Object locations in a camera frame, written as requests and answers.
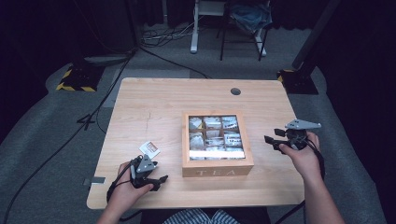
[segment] table leg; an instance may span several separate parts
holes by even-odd
[[[191,40],[191,53],[196,53],[198,51],[198,15],[199,15],[199,0],[195,0],[194,9],[194,29],[192,31]]]

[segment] finger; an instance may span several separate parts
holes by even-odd
[[[142,188],[137,189],[137,191],[140,195],[143,195],[143,194],[146,194],[147,192],[151,191],[152,188],[154,188],[153,184],[147,184],[147,185],[143,186]]]
[[[279,148],[280,148],[280,150],[282,150],[283,151],[283,153],[285,153],[286,155],[288,155],[289,157],[292,157],[294,154],[294,152],[295,152],[295,150],[294,149],[292,149],[291,147],[288,147],[287,145],[285,145],[285,144],[280,144],[279,145]]]
[[[308,139],[311,140],[315,144],[315,146],[318,147],[318,145],[319,145],[318,136],[316,134],[310,133],[310,132],[307,132],[306,135],[308,136]]]
[[[122,170],[127,166],[129,164],[129,162],[127,161],[127,162],[125,162],[125,163],[123,163],[123,164],[121,164],[120,165],[120,168],[119,168],[119,173],[121,173],[122,172]]]

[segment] table hole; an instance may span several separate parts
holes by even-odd
[[[231,89],[231,93],[233,95],[240,95],[241,94],[241,90],[239,90],[238,88],[232,88]]]

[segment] white label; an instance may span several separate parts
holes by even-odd
[[[155,156],[158,155],[161,151],[154,146],[151,142],[146,142],[143,144],[140,148],[140,151],[142,151],[144,154],[148,155],[150,159],[154,158]]]

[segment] hand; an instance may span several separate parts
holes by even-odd
[[[311,140],[320,151],[318,137],[314,133],[307,133],[307,135],[308,139]],[[321,179],[318,158],[312,148],[307,146],[301,150],[295,150],[284,144],[280,144],[279,148],[291,158],[296,170],[304,180],[307,178]]]
[[[129,165],[129,162],[123,163],[120,166],[119,173],[121,173],[127,165]],[[98,223],[118,223],[122,214],[130,209],[141,196],[154,187],[152,184],[148,184],[140,189],[136,189],[130,180],[131,169],[127,169],[117,184],[126,182],[114,188],[107,207],[99,218]]]

